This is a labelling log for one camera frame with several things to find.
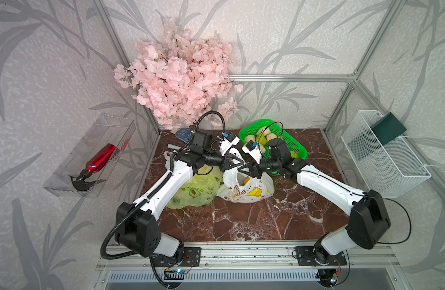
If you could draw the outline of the white printed plastic bag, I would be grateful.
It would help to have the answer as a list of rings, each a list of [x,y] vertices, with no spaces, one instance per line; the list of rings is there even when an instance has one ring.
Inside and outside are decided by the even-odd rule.
[[[275,192],[273,179],[266,173],[254,178],[230,169],[223,173],[222,180],[217,196],[231,203],[256,203],[272,197]]]

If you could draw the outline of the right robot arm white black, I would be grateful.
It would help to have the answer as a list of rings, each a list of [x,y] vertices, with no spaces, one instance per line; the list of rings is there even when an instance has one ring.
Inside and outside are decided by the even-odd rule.
[[[351,248],[371,250],[387,230],[391,221],[380,193],[365,192],[340,182],[318,170],[303,158],[293,158],[286,142],[280,138],[268,142],[269,158],[252,158],[243,170],[251,177],[277,173],[306,187],[335,204],[349,217],[348,224],[325,234],[314,245],[319,263]]]

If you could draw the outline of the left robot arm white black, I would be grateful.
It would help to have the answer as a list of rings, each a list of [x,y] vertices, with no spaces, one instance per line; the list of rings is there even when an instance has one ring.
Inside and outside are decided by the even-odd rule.
[[[190,140],[170,156],[169,169],[143,196],[133,203],[122,203],[116,212],[116,224],[100,246],[106,260],[139,254],[142,257],[166,257],[172,263],[184,258],[184,243],[160,231],[157,221],[176,192],[204,166],[221,172],[244,164],[230,150],[239,143],[232,133],[222,133],[219,148],[211,148],[212,134],[195,131]]]

